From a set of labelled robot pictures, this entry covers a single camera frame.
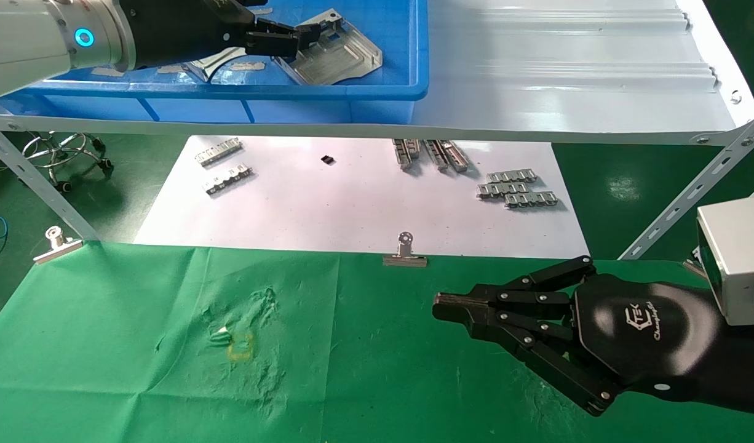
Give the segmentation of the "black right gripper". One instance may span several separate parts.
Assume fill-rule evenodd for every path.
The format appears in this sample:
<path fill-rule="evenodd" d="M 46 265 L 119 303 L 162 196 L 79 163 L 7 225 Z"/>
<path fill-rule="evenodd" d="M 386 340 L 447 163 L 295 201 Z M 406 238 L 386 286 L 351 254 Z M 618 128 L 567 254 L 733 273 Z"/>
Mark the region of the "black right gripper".
<path fill-rule="evenodd" d="M 500 345 L 593 416 L 604 414 L 621 390 L 665 401 L 699 401 L 705 392 L 702 365 L 723 330 L 712 295 L 681 284 L 639 283 L 596 272 L 590 256 L 577 256 L 505 284 L 439 292 L 432 314 L 442 321 L 469 322 L 470 337 Z M 573 302 L 565 289 L 577 284 Z M 571 328 L 551 322 L 570 320 L 573 305 L 582 347 L 615 381 L 576 361 L 581 348 Z"/>

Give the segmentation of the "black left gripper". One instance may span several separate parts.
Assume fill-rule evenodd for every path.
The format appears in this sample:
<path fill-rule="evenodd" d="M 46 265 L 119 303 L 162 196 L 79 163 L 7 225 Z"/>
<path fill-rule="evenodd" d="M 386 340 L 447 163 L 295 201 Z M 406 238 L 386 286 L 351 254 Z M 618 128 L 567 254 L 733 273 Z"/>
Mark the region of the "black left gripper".
<path fill-rule="evenodd" d="M 245 34 L 245 53 L 293 58 L 300 39 L 318 39 L 322 25 L 290 27 L 256 18 L 237 1 L 121 1 L 130 29 L 129 68 L 141 70 L 207 58 Z M 259 33 L 249 33 L 256 28 Z"/>

